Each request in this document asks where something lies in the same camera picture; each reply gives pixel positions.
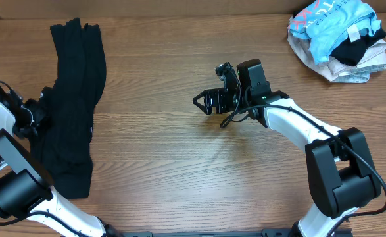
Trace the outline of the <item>black shorts garment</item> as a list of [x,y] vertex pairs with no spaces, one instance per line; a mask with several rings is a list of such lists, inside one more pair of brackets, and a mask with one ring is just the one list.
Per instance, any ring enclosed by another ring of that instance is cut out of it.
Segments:
[[49,172],[55,189],[67,199],[87,198],[93,161],[93,114],[105,87],[107,68],[98,25],[79,18],[50,27],[57,52],[57,79],[45,87],[35,109],[36,133],[30,153]]

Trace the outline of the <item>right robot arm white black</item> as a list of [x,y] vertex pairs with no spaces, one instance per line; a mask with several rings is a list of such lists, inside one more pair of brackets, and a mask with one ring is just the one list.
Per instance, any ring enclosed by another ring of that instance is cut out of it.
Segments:
[[308,186],[313,200],[308,213],[289,228],[265,228],[263,236],[352,236],[340,225],[358,215],[381,194],[365,136],[357,128],[330,126],[301,109],[286,93],[272,91],[262,63],[251,59],[215,68],[221,88],[193,98],[205,114],[227,113],[221,127],[237,114],[288,138],[306,155]]

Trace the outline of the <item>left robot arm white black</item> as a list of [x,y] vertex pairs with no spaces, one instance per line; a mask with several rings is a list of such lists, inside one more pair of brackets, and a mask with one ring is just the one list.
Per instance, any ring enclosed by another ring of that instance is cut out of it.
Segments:
[[16,140],[35,129],[37,118],[6,87],[0,81],[0,226],[29,220],[62,236],[119,236],[113,226],[63,197],[47,170]]

